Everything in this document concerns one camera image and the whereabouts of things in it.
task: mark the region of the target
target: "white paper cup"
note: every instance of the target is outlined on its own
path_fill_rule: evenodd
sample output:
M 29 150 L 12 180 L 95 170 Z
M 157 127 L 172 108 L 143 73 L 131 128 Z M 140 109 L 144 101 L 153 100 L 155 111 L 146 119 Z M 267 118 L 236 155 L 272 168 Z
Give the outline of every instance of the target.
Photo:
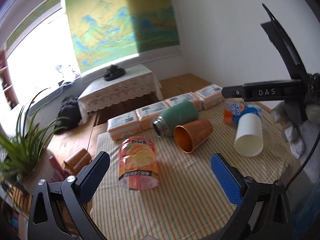
M 239 119 L 234 148 L 245 157 L 256 156 L 262 151 L 262 124 L 256 114 L 244 114 Z

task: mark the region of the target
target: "cardboard box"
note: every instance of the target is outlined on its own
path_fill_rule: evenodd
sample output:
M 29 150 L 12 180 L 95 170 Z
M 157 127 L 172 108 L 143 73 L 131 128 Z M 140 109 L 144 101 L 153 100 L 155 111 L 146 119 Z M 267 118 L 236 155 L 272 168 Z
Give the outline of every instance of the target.
M 221 90 L 222 87 L 212 84 L 196 91 L 195 95 L 200 99 L 202 109 L 208 109 L 224 101 Z
M 142 132 L 136 111 L 109 119 L 107 132 L 114 141 Z
M 182 103 L 184 101 L 190 101 L 192 102 L 195 107 L 198 109 L 198 110 L 201 110 L 201 102 L 199 100 L 198 97 L 196 97 L 193 93 L 185 93 L 185 94 L 182 94 L 182 95 L 178 95 L 178 96 L 175 96 L 175 97 L 172 97 L 172 98 L 168 98 L 165 100 L 165 102 L 170 106 L 170 107 L 173 107 L 179 103 Z
M 137 109 L 137 116 L 139 118 L 141 127 L 143 130 L 148 130 L 153 128 L 153 121 L 157 118 L 164 110 L 169 109 L 164 101 L 157 102 L 142 108 Z

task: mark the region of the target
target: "wooden floor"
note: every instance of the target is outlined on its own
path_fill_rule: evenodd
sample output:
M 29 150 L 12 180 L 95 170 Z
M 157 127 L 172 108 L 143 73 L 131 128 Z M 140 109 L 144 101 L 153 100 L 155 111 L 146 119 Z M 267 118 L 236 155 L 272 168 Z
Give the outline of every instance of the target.
M 166 99 L 183 93 L 194 92 L 210 83 L 192 74 L 185 74 L 161 80 L 160 84 L 162 85 L 162 95 Z M 66 158 L 81 148 L 86 149 L 94 157 L 98 135 L 107 131 L 108 119 L 156 101 L 156 98 L 150 94 L 94 112 L 87 123 L 63 134 L 54 135 L 48 149 L 53 152 L 61 165 Z

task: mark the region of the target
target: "window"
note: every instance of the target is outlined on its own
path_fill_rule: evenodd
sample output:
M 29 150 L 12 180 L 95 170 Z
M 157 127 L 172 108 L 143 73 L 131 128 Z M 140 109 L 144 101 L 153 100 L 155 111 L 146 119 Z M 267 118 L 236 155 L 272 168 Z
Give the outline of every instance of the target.
M 74 80 L 80 70 L 72 45 L 64 9 L 55 12 L 34 28 L 8 57 L 10 77 L 20 103 L 39 91 L 43 98 L 63 80 Z

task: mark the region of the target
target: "orange paper cup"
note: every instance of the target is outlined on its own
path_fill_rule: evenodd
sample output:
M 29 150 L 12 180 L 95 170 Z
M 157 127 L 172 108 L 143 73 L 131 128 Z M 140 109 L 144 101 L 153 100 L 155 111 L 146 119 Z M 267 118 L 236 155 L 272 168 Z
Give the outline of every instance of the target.
M 192 153 L 210 134 L 213 126 L 206 118 L 174 128 L 174 139 L 185 153 Z

